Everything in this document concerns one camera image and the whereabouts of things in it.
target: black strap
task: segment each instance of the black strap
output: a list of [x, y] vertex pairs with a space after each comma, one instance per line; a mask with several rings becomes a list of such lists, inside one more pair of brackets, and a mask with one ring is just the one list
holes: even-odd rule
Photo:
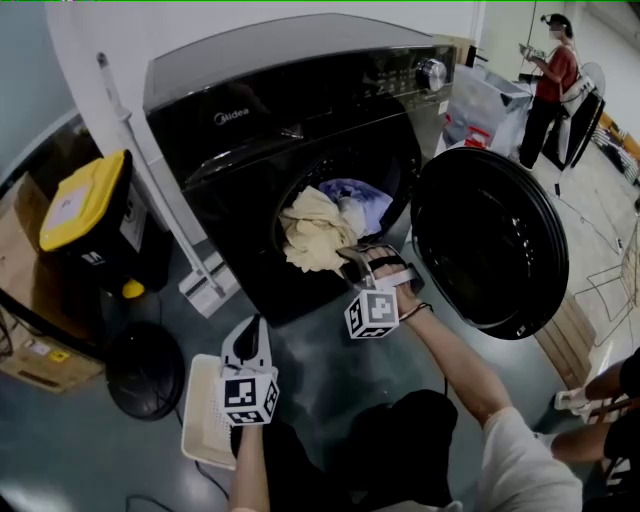
[[375, 260], [371, 260], [369, 262], [369, 267], [372, 271], [376, 271], [380, 267], [384, 267], [385, 265], [402, 265], [403, 267], [407, 266], [405, 261], [397, 254], [395, 256], [383, 256], [382, 258], [376, 258]]

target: red shirt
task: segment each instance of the red shirt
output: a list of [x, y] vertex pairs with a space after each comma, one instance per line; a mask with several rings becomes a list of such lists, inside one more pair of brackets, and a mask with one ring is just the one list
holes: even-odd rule
[[[573, 52], [566, 46], [560, 46], [551, 57], [549, 69], [552, 73], [562, 77], [562, 92], [573, 85], [578, 78], [578, 63]], [[551, 78], [542, 75], [536, 87], [536, 96], [550, 103], [560, 101], [560, 87]]]

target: wooden board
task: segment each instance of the wooden board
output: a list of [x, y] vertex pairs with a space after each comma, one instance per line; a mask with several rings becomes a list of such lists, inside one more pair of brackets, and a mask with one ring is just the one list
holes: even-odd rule
[[540, 343], [542, 350], [545, 351], [545, 353], [547, 354], [547, 357], [549, 357], [549, 359], [555, 366], [556, 370], [560, 374], [560, 378], [567, 385], [567, 387], [569, 389], [579, 387], [580, 382], [578, 381], [577, 377], [571, 370], [569, 363], [567, 363], [567, 360], [560, 353], [560, 351], [558, 350], [558, 347], [556, 347], [555, 343], [553, 342], [551, 337], [547, 334], [547, 331], [544, 330], [544, 328], [540, 329], [536, 333], [536, 339], [538, 340], [538, 343]]
[[578, 303], [566, 295], [553, 318], [535, 338], [569, 389], [584, 385], [596, 331]]

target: black front-load washer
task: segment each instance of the black front-load washer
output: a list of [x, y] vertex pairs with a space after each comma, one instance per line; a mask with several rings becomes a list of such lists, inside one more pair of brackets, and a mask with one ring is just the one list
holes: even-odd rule
[[337, 177], [393, 198], [382, 232], [362, 241], [384, 239], [411, 209], [425, 266], [467, 322], [520, 338], [553, 315], [567, 250], [540, 187], [487, 151], [432, 160], [454, 66], [455, 48], [438, 37], [337, 14], [232, 30], [151, 62], [149, 126], [194, 214], [271, 324], [348, 289], [334, 272], [287, 263], [278, 222], [305, 186]]

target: control knob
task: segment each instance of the control knob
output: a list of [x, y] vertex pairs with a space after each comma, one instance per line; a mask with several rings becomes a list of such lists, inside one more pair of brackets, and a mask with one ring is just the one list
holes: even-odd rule
[[447, 67], [436, 59], [424, 60], [418, 63], [416, 80], [421, 87], [439, 91], [447, 81]]

